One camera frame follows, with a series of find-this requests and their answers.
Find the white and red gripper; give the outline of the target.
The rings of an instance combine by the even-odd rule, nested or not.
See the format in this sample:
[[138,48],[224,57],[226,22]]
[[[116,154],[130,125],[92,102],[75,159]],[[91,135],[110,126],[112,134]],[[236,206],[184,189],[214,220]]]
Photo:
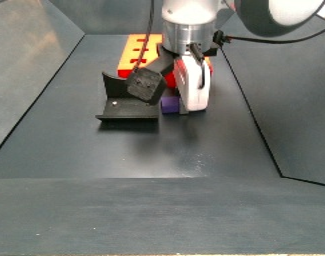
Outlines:
[[207,62],[198,63],[192,56],[182,55],[174,59],[172,74],[184,109],[187,111],[204,110],[210,91]]

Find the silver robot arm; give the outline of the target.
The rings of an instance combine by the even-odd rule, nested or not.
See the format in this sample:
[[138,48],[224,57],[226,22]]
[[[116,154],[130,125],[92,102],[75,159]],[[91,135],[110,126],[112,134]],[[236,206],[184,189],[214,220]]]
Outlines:
[[[297,29],[325,5],[325,0],[232,1],[244,27],[263,37]],[[162,45],[176,54],[172,73],[187,111],[207,108],[210,68],[204,52],[216,44],[215,21],[223,9],[223,0],[163,0]]]

